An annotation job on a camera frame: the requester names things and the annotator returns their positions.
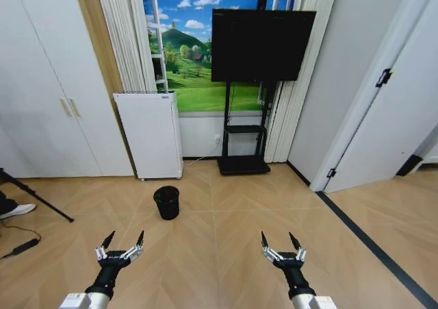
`white curtain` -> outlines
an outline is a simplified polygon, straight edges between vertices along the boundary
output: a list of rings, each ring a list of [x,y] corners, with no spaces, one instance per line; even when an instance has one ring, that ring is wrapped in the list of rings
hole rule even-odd
[[[156,93],[143,0],[101,0],[125,93]]]
[[[309,43],[295,82],[279,82],[268,124],[265,161],[285,162],[294,139],[310,79],[334,0],[295,0],[294,10],[316,11]]]

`door hinge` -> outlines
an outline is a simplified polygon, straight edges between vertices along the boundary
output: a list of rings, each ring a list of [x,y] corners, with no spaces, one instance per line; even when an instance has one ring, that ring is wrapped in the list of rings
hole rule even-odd
[[[328,178],[334,177],[336,175],[336,173],[337,173],[336,169],[330,169],[330,171],[327,174],[327,177]]]
[[[386,84],[389,79],[391,78],[392,72],[390,68],[386,68],[383,72],[382,75],[378,78],[378,81],[376,83],[376,87],[377,88],[381,88],[383,84]]]

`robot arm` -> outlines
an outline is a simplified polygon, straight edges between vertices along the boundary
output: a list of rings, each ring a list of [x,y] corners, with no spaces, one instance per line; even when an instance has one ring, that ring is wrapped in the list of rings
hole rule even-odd
[[[100,247],[96,248],[97,262],[101,270],[94,283],[89,286],[85,293],[71,293],[62,302],[59,309],[105,309],[114,294],[116,278],[119,271],[131,264],[143,252],[143,236],[141,232],[137,243],[127,251],[105,250],[114,237],[112,232],[103,241]]]
[[[261,232],[261,246],[265,258],[284,273],[287,284],[289,285],[289,298],[292,300],[294,308],[336,309],[330,297],[317,297],[315,291],[310,287],[301,272],[307,250],[301,247],[298,239],[291,233],[289,233],[289,237],[297,253],[276,252],[271,249],[263,232]]]

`door handle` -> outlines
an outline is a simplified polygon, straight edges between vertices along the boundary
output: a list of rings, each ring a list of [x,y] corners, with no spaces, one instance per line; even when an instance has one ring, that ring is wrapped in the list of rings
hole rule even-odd
[[[73,109],[73,112],[75,112],[76,117],[81,117],[81,114],[79,113],[79,109],[77,109],[75,100],[71,98],[69,100],[70,100],[71,108]]]
[[[70,112],[70,110],[68,109],[68,106],[67,106],[66,102],[64,101],[64,99],[60,99],[60,101],[61,101],[61,106],[63,107],[64,111],[66,112],[66,115],[67,115],[68,117],[71,117],[71,116],[72,116],[72,115],[71,115],[71,112]]]

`black cable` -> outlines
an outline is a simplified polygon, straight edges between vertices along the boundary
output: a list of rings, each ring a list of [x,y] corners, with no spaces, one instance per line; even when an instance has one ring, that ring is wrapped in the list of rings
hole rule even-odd
[[[235,86],[235,82],[233,82],[233,96],[231,97],[231,105],[230,105],[230,109],[228,111],[228,118],[227,118],[227,124],[230,122],[231,118],[231,109],[233,108],[233,101],[234,101],[234,86]]]
[[[14,248],[10,253],[2,256],[0,258],[0,260],[4,259],[4,258],[7,258],[9,256],[16,256],[17,254],[20,254],[21,252],[24,252],[27,249],[30,249],[31,247],[37,245],[42,240],[42,236],[37,231],[35,231],[35,230],[19,227],[17,225],[6,225],[2,220],[0,220],[0,223],[1,223],[1,225],[4,228],[15,228],[15,229],[18,229],[18,230],[22,230],[24,232],[31,232],[31,233],[35,234],[38,237],[38,238],[33,238],[33,239],[27,241],[26,243],[24,243],[24,244],[22,244],[22,245],[20,245],[20,246],[18,246],[16,248]]]

